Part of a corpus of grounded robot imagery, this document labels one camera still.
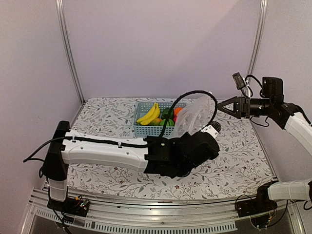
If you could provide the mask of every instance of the banana bunch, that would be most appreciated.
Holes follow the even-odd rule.
[[[136,122],[140,123],[141,125],[148,125],[154,119],[158,118],[159,115],[160,115],[159,104],[155,102],[153,107],[149,110],[149,112],[142,118],[139,118]]]

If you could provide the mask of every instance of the blue plastic basket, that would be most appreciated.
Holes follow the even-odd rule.
[[[139,102],[136,105],[135,115],[133,119],[133,127],[135,129],[135,136],[136,137],[146,137],[146,136],[155,136],[157,137],[162,129],[162,126],[143,126],[137,123],[137,120],[141,117],[143,117],[154,105],[155,102]],[[162,111],[165,108],[170,108],[172,105],[172,102],[157,102],[159,104],[159,108],[161,110],[160,115],[162,114]],[[185,107],[186,103],[179,102],[176,107]],[[173,131],[174,127],[166,127],[166,131],[164,133],[164,137],[168,137],[170,133]]]

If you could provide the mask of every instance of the clear plastic bag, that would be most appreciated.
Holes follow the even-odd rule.
[[[169,138],[193,135],[209,121],[210,97],[204,95],[184,107],[177,115],[175,128]]]

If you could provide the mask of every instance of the floral pattern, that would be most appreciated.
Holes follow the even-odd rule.
[[[134,138],[135,104],[140,101],[173,102],[167,98],[91,98],[73,128],[97,136]],[[220,199],[256,189],[274,179],[255,132],[247,119],[218,112],[221,133],[216,138],[221,152],[193,169],[185,178],[160,177],[95,164],[70,165],[68,186],[94,193],[149,199]]]

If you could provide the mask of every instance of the orange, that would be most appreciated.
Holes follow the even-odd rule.
[[[175,116],[182,110],[182,107],[175,108]]]

